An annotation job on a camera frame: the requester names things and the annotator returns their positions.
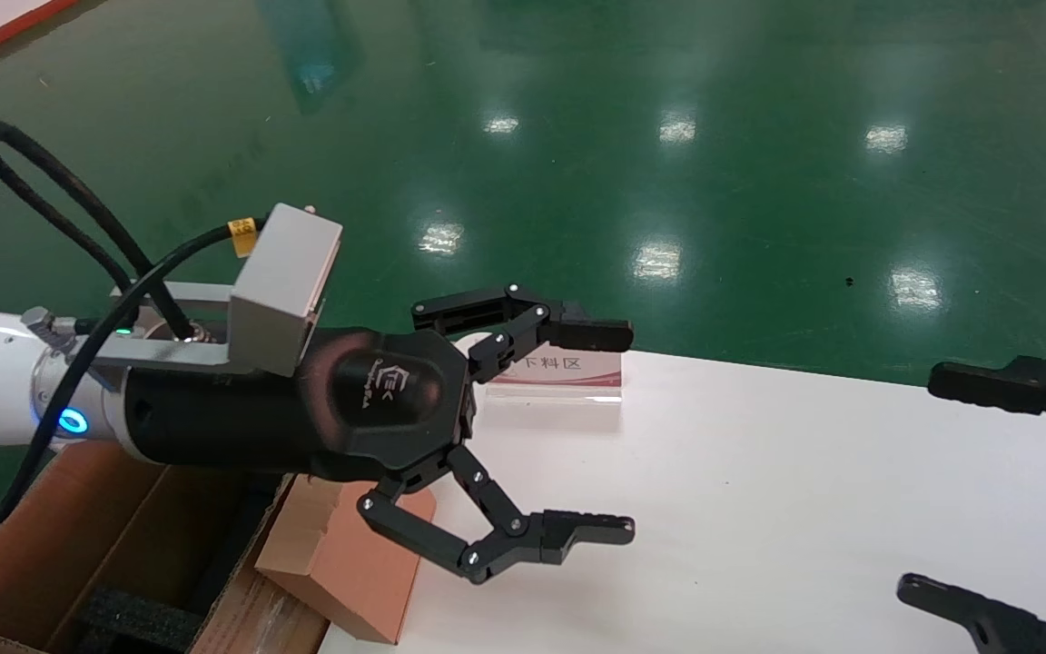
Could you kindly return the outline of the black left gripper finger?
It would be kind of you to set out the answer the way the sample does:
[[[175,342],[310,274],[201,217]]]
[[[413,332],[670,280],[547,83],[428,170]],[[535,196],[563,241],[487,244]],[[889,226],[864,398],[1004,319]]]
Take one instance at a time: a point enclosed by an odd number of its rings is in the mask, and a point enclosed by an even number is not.
[[[594,318],[519,284],[418,301],[411,315],[416,331],[481,332],[467,349],[476,382],[621,382],[621,353],[634,343],[630,322]]]
[[[560,566],[578,543],[623,546],[634,541],[636,522],[627,516],[542,510],[524,514],[464,444],[451,448],[419,476],[434,481],[451,473],[491,529],[467,542],[428,519],[400,508],[410,482],[386,477],[357,502],[366,525],[404,550],[479,585],[519,563]]]

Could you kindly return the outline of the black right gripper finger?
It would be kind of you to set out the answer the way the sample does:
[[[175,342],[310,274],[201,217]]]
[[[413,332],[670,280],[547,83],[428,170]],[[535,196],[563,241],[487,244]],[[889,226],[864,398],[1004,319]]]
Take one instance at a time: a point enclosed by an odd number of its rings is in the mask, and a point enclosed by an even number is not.
[[[919,574],[901,576],[897,599],[960,626],[979,653],[1046,653],[1046,621],[1017,606]]]
[[[939,399],[995,407],[1004,412],[1046,413],[1046,359],[1018,356],[1000,369],[959,362],[935,364],[927,391]]]

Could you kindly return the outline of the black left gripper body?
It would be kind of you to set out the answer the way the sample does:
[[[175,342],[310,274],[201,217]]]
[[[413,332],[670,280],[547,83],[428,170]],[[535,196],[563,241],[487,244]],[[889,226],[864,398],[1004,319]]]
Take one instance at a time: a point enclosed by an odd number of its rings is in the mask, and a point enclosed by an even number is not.
[[[474,415],[468,359],[438,332],[317,330],[291,376],[133,369],[130,446],[151,463],[329,481],[444,475]]]

